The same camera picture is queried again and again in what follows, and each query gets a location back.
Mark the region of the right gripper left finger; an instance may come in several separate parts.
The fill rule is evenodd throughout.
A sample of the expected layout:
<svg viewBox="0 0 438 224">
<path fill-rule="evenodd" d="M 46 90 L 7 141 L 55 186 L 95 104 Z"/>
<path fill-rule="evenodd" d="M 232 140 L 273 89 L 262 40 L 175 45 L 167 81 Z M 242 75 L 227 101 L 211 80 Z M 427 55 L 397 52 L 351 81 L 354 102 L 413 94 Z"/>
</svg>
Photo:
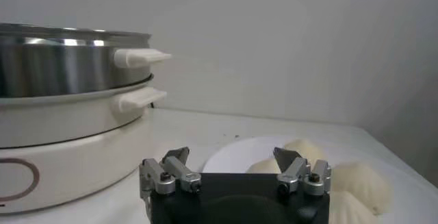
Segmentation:
<svg viewBox="0 0 438 224">
<path fill-rule="evenodd" d="M 201 174 L 185 165 L 189 153 L 188 147 L 182 147 L 168 151 L 160 162 L 143 159 L 139 165 L 140 197 L 147 198 L 153 192 L 171 195 L 177 191 L 177 182 L 182 191 L 198 194 L 202 188 Z"/>
</svg>

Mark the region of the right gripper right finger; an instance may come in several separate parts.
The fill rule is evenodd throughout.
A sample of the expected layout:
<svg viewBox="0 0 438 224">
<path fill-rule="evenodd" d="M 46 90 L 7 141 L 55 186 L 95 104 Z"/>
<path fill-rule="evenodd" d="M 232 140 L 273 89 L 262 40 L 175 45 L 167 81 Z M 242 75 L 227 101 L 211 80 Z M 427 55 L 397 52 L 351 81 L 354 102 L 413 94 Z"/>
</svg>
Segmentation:
<svg viewBox="0 0 438 224">
<path fill-rule="evenodd" d="M 273 154 L 281 171 L 276 176 L 281 196 L 295 193 L 300 185 L 305 194 L 314 197 L 330 192 L 331 166 L 326 160 L 316 160 L 312 168 L 310 161 L 297 151 L 275 147 Z"/>
</svg>

